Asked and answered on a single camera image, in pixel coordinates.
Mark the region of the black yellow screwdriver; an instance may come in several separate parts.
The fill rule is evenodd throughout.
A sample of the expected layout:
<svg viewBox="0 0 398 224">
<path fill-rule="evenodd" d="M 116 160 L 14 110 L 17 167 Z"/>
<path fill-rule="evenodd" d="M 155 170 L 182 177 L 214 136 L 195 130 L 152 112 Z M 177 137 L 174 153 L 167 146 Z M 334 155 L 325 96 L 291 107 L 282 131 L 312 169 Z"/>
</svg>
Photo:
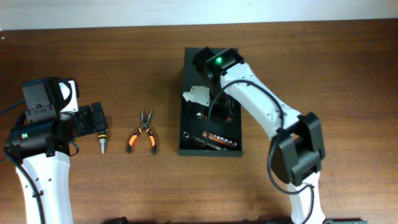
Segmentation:
<svg viewBox="0 0 398 224">
<path fill-rule="evenodd" d="M 99 131 L 98 132 L 98 140 L 100 144 L 100 149 L 101 153 L 104 154 L 106 151 L 106 141 L 107 141 L 108 135 L 107 135 L 107 130 L 105 129 L 104 131 Z"/>
</svg>

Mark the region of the orange socket bit rail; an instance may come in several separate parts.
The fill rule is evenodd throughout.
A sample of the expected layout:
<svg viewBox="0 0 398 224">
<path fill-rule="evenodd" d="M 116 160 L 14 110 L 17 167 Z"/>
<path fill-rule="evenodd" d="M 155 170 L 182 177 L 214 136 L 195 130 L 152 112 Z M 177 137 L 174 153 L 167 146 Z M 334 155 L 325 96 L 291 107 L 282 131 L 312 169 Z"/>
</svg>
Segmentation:
<svg viewBox="0 0 398 224">
<path fill-rule="evenodd" d="M 224 144 L 226 146 L 231 146 L 231 147 L 237 147 L 238 146 L 237 142 L 235 142 L 235 141 L 223 138 L 223 137 L 215 135 L 213 133 L 208 134 L 206 131 L 202 132 L 202 136 L 206 137 L 208 139 L 211 139 L 212 141 Z"/>
</svg>

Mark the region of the silver ratchet wrench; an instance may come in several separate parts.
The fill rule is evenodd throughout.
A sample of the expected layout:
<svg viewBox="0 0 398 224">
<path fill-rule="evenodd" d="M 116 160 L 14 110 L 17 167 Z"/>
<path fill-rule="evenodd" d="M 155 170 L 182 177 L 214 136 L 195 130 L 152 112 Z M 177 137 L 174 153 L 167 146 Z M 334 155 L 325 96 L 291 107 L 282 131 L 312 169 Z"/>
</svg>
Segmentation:
<svg viewBox="0 0 398 224">
<path fill-rule="evenodd" d="M 196 137 L 196 136 L 190 135 L 188 132 L 183 132 L 183 133 L 182 133 L 182 136 L 183 136 L 185 139 L 192 139 L 192 140 L 194 140 L 194 142 L 195 142 L 195 143 L 198 143 L 199 146 L 209 146 L 209 147 L 211 147 L 211 148 L 213 148 L 213 149 L 215 149 L 215 150 L 217 150 L 217 151 L 227 151 L 227 148 L 219 147 L 219 146 L 216 146 L 216 145 L 214 145 L 214 144 L 212 144 L 212 143 L 206 142 L 206 141 L 204 141 L 203 139 L 200 139 L 200 138 L 198 138 L 198 137 Z"/>
</svg>

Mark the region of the orange black needle-nose pliers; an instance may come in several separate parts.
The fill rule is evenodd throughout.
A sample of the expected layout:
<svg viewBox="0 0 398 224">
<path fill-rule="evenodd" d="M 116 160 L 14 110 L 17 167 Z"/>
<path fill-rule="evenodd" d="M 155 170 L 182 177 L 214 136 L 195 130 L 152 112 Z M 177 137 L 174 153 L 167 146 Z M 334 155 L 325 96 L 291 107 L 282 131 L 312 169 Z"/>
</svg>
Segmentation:
<svg viewBox="0 0 398 224">
<path fill-rule="evenodd" d="M 150 124 L 150 121 L 152 118 L 152 114 L 153 114 L 153 111 L 150 110 L 149 114 L 146 116 L 144 114 L 144 110 L 141 110 L 140 126 L 132 133 L 131 137 L 129 138 L 129 140 L 127 142 L 127 147 L 126 147 L 127 154 L 130 154 L 132 152 L 134 143 L 136 142 L 136 140 L 142 133 L 146 133 L 150 139 L 152 154 L 155 155 L 157 153 L 157 141 L 156 141 L 153 131 L 149 127 L 149 124 Z"/>
</svg>

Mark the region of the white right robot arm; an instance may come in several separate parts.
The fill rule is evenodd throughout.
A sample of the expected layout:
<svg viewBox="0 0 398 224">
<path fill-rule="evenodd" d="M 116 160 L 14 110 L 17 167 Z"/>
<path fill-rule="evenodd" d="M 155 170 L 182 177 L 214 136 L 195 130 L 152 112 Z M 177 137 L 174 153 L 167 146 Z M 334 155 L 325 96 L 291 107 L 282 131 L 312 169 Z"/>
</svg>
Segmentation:
<svg viewBox="0 0 398 224">
<path fill-rule="evenodd" d="M 208 107 L 208 119 L 216 105 L 224 114 L 228 98 L 233 98 L 267 134 L 271 141 L 267 174 L 272 185 L 289 196 L 292 223 L 323 223 L 318 181 L 325 145 L 319 118 L 314 113 L 303 115 L 280 100 L 235 49 L 216 54 L 202 48 L 193 55 L 192 65 L 210 87 L 201 100 Z"/>
</svg>

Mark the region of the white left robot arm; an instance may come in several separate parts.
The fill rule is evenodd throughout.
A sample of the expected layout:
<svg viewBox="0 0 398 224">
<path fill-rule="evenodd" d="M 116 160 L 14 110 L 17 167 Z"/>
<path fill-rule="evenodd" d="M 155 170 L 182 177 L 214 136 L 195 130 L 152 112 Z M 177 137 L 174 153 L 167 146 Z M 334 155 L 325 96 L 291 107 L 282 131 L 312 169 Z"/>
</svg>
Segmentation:
<svg viewBox="0 0 398 224">
<path fill-rule="evenodd" d="M 28 223 L 73 223 L 69 194 L 70 147 L 95 134 L 106 150 L 107 123 L 101 103 L 79 106 L 72 78 L 46 77 L 22 85 L 27 109 L 6 139 L 4 152 L 15 165 Z"/>
</svg>

